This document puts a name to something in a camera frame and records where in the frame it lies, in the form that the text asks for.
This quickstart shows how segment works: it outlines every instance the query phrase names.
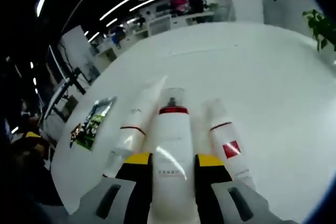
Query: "red label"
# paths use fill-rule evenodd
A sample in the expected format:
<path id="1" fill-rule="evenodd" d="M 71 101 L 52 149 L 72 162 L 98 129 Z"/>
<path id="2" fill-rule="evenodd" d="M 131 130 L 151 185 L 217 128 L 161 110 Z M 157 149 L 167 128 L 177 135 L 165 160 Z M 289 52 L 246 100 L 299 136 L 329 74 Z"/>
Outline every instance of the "red label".
<path id="1" fill-rule="evenodd" d="M 165 107 L 165 108 L 160 109 L 159 115 L 165 114 L 165 113 L 185 113 L 185 114 L 189 114 L 188 110 L 185 107 L 181 107 L 181 106 Z"/>
<path id="2" fill-rule="evenodd" d="M 231 158 L 240 154 L 240 149 L 236 140 L 224 144 L 223 149 L 227 158 Z"/>

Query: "black cable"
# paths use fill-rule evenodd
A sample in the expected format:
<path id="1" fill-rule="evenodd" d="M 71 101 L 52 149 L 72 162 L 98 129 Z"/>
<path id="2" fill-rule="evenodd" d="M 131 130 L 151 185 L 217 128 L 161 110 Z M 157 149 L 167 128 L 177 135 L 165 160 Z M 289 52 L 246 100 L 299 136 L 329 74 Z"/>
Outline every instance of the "black cable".
<path id="1" fill-rule="evenodd" d="M 70 64 L 69 56 L 68 56 L 68 51 L 67 51 L 67 49 L 65 48 L 65 46 L 61 42 L 59 42 L 59 44 L 63 47 L 63 51 L 64 51 L 65 57 L 67 59 L 67 62 L 68 62 L 67 65 L 68 65 L 68 67 L 70 68 L 70 70 L 71 70 L 71 72 L 73 74 L 75 69 Z"/>

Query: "white tube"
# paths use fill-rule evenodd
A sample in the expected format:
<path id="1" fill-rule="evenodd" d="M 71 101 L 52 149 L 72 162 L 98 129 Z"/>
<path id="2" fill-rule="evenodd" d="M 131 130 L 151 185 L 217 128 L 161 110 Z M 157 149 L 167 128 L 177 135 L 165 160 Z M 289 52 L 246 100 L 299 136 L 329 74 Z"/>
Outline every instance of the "white tube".
<path id="1" fill-rule="evenodd" d="M 147 82 L 128 111 L 120 128 L 120 135 L 113 148 L 103 174 L 115 177 L 124 160 L 141 150 L 143 139 L 167 76 Z"/>
<path id="2" fill-rule="evenodd" d="M 199 223 L 194 194 L 194 152 L 183 89 L 162 91 L 153 155 L 153 223 Z"/>
<path id="3" fill-rule="evenodd" d="M 255 188 L 245 157 L 241 153 L 239 137 L 220 99 L 207 101 L 206 106 L 209 134 L 215 155 L 224 162 L 233 179 L 239 179 Z"/>

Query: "white table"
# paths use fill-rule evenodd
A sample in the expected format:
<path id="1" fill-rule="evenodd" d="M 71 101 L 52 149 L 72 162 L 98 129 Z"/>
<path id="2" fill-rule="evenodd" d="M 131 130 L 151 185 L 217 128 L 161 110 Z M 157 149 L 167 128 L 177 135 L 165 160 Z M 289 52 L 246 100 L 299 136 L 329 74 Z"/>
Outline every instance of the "white table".
<path id="1" fill-rule="evenodd" d="M 152 76 L 186 89 L 195 151 L 209 153 L 201 103 L 221 98 L 241 137 L 257 191 L 280 218 L 303 221 L 336 168 L 336 79 L 315 42 L 261 24 L 211 23 L 142 40 L 117 58 L 75 108 L 52 163 L 69 210 L 101 179 L 104 163 L 134 94 Z M 92 152 L 70 132 L 97 99 L 118 96 Z M 152 150 L 148 134 L 144 150 Z"/>

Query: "product packaging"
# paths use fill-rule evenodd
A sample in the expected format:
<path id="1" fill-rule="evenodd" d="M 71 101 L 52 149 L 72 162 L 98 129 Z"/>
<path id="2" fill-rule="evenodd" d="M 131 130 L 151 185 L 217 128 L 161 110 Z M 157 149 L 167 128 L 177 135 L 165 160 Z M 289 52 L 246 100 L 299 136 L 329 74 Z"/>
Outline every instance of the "product packaging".
<path id="1" fill-rule="evenodd" d="M 224 162 L 233 179 L 239 179 L 255 188 L 238 134 L 220 99 L 206 101 L 204 104 L 214 154 Z"/>
<path id="2" fill-rule="evenodd" d="M 91 150 L 100 124 L 116 101 L 117 97 L 96 101 L 85 121 L 71 132 L 70 147 L 75 142 Z"/>
<path id="3" fill-rule="evenodd" d="M 116 146 L 107 161 L 103 175 L 115 177 L 124 160 L 140 152 L 147 130 L 158 107 L 158 99 L 167 76 L 147 82 L 137 95 L 120 127 Z"/>
<path id="4" fill-rule="evenodd" d="M 190 116 L 180 88 L 162 91 L 154 136 L 154 223 L 198 223 L 194 193 L 194 152 Z"/>

